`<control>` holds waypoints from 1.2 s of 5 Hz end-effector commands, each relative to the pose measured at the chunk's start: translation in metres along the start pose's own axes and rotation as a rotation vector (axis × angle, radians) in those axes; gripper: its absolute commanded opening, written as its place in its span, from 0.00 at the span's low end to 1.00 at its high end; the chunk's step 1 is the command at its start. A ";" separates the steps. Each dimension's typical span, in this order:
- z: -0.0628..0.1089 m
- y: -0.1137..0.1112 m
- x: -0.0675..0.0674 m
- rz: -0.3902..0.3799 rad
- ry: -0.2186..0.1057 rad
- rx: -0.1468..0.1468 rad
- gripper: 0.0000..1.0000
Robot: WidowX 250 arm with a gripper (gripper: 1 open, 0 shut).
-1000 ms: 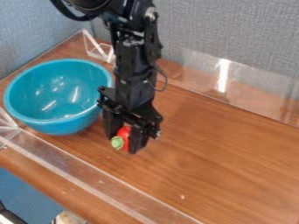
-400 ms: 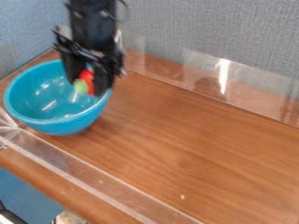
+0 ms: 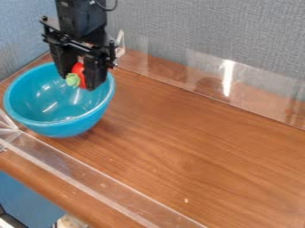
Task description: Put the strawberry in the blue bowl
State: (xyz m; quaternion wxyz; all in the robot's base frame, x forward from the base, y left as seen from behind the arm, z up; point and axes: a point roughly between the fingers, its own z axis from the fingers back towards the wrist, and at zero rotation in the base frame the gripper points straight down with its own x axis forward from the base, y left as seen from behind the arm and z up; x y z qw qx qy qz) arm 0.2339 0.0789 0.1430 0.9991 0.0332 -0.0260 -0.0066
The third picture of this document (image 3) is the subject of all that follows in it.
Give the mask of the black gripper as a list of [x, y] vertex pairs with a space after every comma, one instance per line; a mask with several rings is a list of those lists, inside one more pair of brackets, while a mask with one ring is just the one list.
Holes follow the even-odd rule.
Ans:
[[116, 65], [117, 44], [106, 31], [108, 14], [118, 0], [55, 0], [57, 17], [43, 16], [41, 23], [45, 42], [58, 72], [67, 77], [78, 59], [83, 57], [86, 88], [94, 91], [106, 81], [108, 68]]

